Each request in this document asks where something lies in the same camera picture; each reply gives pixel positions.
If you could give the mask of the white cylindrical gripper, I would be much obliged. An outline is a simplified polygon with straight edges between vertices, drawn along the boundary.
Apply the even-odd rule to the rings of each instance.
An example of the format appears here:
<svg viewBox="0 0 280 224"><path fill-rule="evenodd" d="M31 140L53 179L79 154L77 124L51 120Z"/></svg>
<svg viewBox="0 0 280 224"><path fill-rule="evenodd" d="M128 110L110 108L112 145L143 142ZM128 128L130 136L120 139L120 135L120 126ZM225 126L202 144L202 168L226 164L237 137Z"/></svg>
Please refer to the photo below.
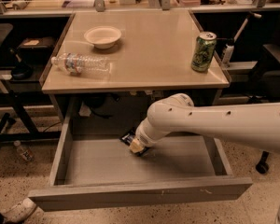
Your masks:
<svg viewBox="0 0 280 224"><path fill-rule="evenodd" d="M133 154L141 153L144 147L153 147L163 137L170 133L170 123L144 119L136 129L136 138L129 146Z"/></svg>

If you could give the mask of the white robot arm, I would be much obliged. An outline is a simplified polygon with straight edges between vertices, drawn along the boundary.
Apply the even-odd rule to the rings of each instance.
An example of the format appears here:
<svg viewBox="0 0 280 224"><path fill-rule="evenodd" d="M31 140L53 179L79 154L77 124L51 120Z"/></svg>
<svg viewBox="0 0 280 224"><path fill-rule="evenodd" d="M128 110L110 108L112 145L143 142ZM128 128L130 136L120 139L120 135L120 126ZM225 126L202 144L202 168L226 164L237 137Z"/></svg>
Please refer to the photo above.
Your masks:
<svg viewBox="0 0 280 224"><path fill-rule="evenodd" d="M280 154L280 103L195 106L184 93L153 103L130 151L140 154L169 133L188 132Z"/></svg>

